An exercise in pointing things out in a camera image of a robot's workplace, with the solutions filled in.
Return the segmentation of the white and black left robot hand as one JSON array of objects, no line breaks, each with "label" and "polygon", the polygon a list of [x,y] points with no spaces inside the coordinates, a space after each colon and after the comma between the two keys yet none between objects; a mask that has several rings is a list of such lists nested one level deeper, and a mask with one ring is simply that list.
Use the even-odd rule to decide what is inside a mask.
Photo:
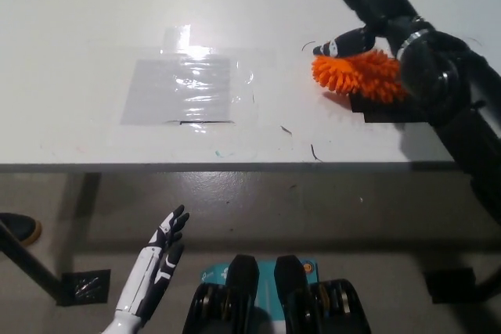
[{"label": "white and black left robot hand", "polygon": [[116,310],[138,317],[146,324],[163,298],[184,251],[180,242],[189,220],[183,205],[160,223],[143,247],[128,276]]}]

